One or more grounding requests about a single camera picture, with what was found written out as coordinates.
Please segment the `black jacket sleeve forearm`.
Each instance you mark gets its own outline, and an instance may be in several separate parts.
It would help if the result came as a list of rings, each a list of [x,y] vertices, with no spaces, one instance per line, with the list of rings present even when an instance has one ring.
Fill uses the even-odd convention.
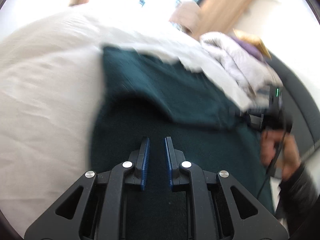
[[[304,221],[315,204],[318,194],[316,187],[303,163],[280,185],[279,204],[276,209],[276,218]]]

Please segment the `person right hand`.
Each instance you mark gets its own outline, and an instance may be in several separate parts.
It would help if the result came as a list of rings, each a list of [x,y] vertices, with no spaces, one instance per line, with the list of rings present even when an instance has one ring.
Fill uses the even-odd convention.
[[[284,131],[265,130],[261,134],[260,159],[269,166],[278,156],[275,166],[281,168],[281,178],[287,181],[300,167],[301,160],[295,137]]]

